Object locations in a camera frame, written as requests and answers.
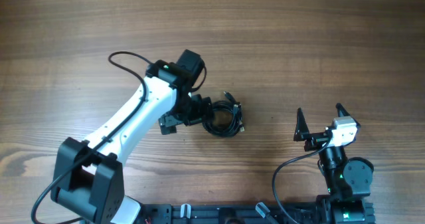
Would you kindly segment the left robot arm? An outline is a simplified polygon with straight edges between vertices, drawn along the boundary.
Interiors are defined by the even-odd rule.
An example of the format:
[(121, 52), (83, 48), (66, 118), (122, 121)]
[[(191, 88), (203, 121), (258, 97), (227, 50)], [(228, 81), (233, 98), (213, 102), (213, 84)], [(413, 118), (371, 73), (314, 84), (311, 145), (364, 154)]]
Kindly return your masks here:
[(163, 135), (180, 124), (213, 118), (210, 98), (195, 83), (206, 74), (201, 56), (185, 50), (177, 62), (149, 62), (137, 92), (100, 128), (59, 146), (48, 189), (53, 202), (78, 215), (81, 223), (141, 223), (142, 204), (125, 194), (123, 167), (154, 123)]

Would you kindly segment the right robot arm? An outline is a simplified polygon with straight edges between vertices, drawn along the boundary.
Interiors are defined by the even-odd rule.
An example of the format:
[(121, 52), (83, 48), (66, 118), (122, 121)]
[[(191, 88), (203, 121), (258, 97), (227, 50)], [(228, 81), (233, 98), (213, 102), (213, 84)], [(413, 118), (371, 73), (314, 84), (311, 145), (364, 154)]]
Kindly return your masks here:
[(316, 223), (375, 223), (371, 194), (374, 166), (365, 158), (348, 158), (346, 146), (356, 141), (361, 127), (342, 104), (337, 117), (323, 132), (311, 133), (301, 108), (297, 110), (294, 141), (304, 141), (305, 151), (317, 151), (318, 166), (325, 178), (327, 195), (316, 198)]

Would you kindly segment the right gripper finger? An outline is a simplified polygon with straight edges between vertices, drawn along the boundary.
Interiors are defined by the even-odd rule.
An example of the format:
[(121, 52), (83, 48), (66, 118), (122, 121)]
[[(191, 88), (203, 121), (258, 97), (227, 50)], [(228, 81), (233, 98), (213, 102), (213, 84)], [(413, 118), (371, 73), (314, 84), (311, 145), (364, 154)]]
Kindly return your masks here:
[(348, 111), (346, 111), (346, 109), (343, 107), (343, 105), (341, 103), (336, 103), (335, 107), (337, 109), (337, 115), (338, 115), (338, 117), (350, 116), (355, 121), (357, 128), (360, 128), (361, 127), (360, 123), (356, 119), (354, 119), (350, 115), (350, 113), (348, 113)]
[(298, 108), (296, 116), (296, 128), (294, 132), (294, 141), (305, 141), (310, 137), (309, 129), (303, 115), (303, 110)]

